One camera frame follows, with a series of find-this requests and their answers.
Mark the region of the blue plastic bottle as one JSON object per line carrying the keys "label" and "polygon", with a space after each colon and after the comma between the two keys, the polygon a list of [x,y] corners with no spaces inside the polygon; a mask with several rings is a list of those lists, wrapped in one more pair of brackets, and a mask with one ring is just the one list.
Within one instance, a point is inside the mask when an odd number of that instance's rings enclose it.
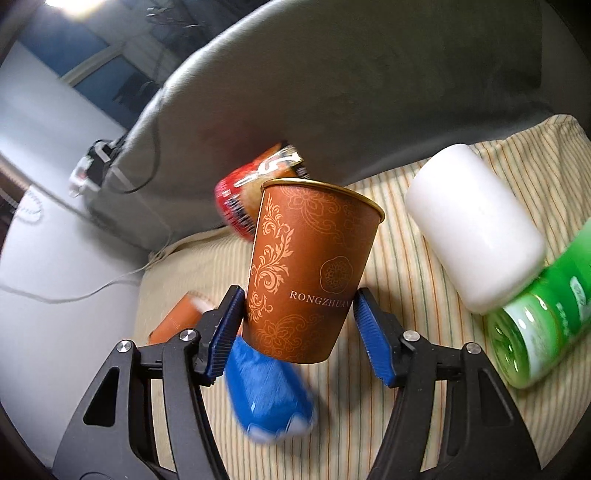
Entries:
{"label": "blue plastic bottle", "polygon": [[314,429],[314,400],[290,363],[267,357],[238,337],[224,378],[238,424],[253,442],[277,443]]}

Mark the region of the green tea bottle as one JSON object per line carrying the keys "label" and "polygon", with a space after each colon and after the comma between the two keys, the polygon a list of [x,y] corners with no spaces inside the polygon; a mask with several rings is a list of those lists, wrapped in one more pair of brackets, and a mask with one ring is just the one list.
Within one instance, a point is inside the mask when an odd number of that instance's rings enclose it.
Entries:
{"label": "green tea bottle", "polygon": [[514,388],[545,376],[590,326],[590,224],[511,302],[486,317],[497,369]]}

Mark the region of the white plastic jar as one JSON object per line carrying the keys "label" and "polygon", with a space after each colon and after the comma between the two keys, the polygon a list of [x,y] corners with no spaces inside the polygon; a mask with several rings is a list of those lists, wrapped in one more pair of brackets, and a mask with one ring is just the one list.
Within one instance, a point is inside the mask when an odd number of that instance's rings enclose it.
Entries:
{"label": "white plastic jar", "polygon": [[510,188],[465,144],[441,150],[421,167],[405,205],[474,313],[505,305],[543,268],[544,236]]}

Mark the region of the orange patterned paper cup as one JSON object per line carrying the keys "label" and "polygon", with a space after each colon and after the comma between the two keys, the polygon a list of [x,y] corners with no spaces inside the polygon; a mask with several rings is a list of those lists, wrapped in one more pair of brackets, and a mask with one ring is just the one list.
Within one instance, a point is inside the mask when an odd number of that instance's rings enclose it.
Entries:
{"label": "orange patterned paper cup", "polygon": [[313,180],[270,180],[262,193],[242,336],[277,360],[325,361],[386,214],[362,194]]}

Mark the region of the white power strip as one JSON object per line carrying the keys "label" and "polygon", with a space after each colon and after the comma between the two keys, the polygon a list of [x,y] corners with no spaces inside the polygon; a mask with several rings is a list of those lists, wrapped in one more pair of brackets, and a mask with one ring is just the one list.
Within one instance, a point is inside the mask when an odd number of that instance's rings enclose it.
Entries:
{"label": "white power strip", "polygon": [[69,195],[72,198],[98,194],[125,139],[125,135],[116,140],[99,139],[89,147],[69,176]]}

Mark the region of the red snack canister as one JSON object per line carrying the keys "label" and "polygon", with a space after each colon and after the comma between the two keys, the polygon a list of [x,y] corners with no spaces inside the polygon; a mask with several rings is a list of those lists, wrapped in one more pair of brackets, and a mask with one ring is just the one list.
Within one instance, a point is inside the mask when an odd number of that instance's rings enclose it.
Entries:
{"label": "red snack canister", "polygon": [[262,202],[262,186],[276,178],[310,178],[296,147],[277,143],[255,160],[238,167],[214,187],[218,213],[243,239],[252,241]]}

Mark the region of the grey sofa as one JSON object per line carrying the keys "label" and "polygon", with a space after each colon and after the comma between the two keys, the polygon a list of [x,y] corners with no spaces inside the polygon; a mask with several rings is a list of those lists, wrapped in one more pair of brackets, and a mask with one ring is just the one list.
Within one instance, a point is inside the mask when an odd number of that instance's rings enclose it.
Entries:
{"label": "grey sofa", "polygon": [[221,226],[217,182],[273,144],[349,185],[548,113],[536,1],[273,1],[189,56],[88,207],[146,250]]}

